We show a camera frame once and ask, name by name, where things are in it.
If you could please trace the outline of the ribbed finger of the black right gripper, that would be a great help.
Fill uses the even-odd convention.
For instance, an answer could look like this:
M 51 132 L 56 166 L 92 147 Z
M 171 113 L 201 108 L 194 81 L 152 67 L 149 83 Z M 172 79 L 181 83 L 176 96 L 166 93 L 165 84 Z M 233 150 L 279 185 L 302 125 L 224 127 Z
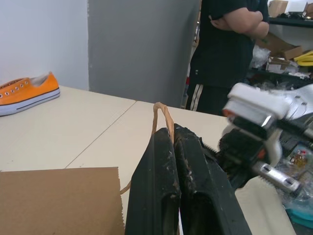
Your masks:
M 202 146 L 202 151 L 204 155 L 206 156 L 206 158 L 211 159 L 212 161 L 220 160 L 220 153 L 212 149 L 207 144 L 205 144 L 202 140 L 201 140 L 201 146 Z

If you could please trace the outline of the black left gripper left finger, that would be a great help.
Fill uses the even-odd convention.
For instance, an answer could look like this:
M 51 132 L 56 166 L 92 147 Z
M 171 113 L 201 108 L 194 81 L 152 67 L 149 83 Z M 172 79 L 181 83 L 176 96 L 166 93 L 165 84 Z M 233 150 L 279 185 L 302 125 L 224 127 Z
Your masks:
M 174 147 L 168 130 L 161 128 L 132 175 L 125 234 L 177 234 L 180 198 Z

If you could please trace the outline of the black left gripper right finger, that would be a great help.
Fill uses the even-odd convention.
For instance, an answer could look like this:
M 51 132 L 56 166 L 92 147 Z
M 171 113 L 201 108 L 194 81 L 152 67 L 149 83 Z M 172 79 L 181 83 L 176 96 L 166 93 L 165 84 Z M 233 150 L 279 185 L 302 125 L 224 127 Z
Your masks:
M 174 125 L 174 150 L 185 235 L 249 235 L 251 230 L 226 173 L 206 158 L 201 138 Z

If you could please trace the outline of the person's hand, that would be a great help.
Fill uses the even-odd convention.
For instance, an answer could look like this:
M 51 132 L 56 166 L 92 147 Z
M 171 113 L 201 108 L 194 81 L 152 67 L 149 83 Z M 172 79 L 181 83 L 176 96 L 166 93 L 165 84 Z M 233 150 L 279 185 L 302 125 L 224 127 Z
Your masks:
M 209 19 L 211 21 L 211 24 L 219 29 L 219 30 L 223 30 L 223 31 L 231 31 L 231 28 L 229 27 L 228 23 L 223 19 L 217 19 L 217 20 L 213 20 L 211 16 L 209 16 Z

